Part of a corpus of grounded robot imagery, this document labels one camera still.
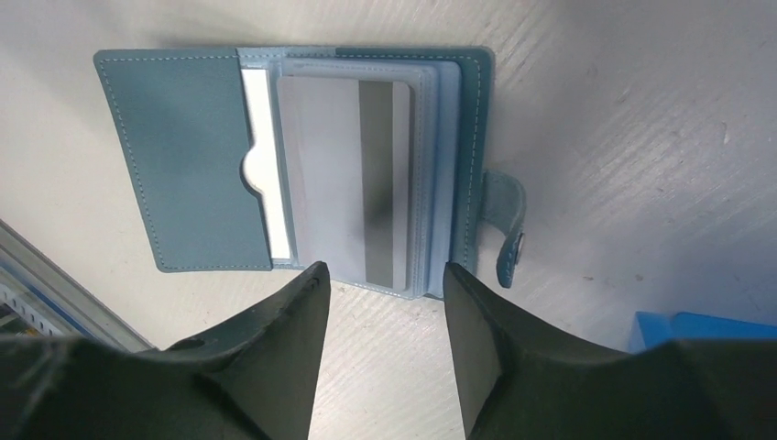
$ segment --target teal leather wallet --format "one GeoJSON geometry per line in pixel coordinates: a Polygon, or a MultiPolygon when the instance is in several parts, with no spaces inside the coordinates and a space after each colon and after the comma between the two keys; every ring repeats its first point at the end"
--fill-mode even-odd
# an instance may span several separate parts
{"type": "Polygon", "coordinates": [[[483,48],[101,50],[113,114],[160,270],[302,269],[404,298],[476,271],[480,221],[523,237],[520,183],[483,170],[483,48]]]}

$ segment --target wallet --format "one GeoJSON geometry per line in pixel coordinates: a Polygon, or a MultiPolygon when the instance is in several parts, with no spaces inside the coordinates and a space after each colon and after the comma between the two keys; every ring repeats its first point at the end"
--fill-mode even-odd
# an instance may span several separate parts
{"type": "Polygon", "coordinates": [[[403,298],[476,271],[526,196],[483,170],[485,48],[110,49],[94,55],[159,270],[304,269],[403,298]]]}

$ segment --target wallet strap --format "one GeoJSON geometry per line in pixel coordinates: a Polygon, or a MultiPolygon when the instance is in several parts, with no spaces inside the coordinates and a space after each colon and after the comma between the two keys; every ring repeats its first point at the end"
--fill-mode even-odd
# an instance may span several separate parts
{"type": "Polygon", "coordinates": [[[526,190],[523,185],[508,174],[486,170],[480,218],[505,235],[497,259],[497,279],[504,288],[512,285],[513,272],[520,258],[525,215],[526,190]]]}

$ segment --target scratched surface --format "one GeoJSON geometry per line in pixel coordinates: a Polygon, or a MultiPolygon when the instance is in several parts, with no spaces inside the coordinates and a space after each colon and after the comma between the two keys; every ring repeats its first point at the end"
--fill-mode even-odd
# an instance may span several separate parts
{"type": "MultiPolygon", "coordinates": [[[[529,195],[500,292],[611,347],[637,310],[777,324],[776,22],[771,0],[2,2],[0,216],[165,347],[292,274],[156,271],[96,50],[485,45],[487,165],[529,195]]],[[[337,285],[330,316],[311,438],[463,437],[440,302],[337,285]]]]}

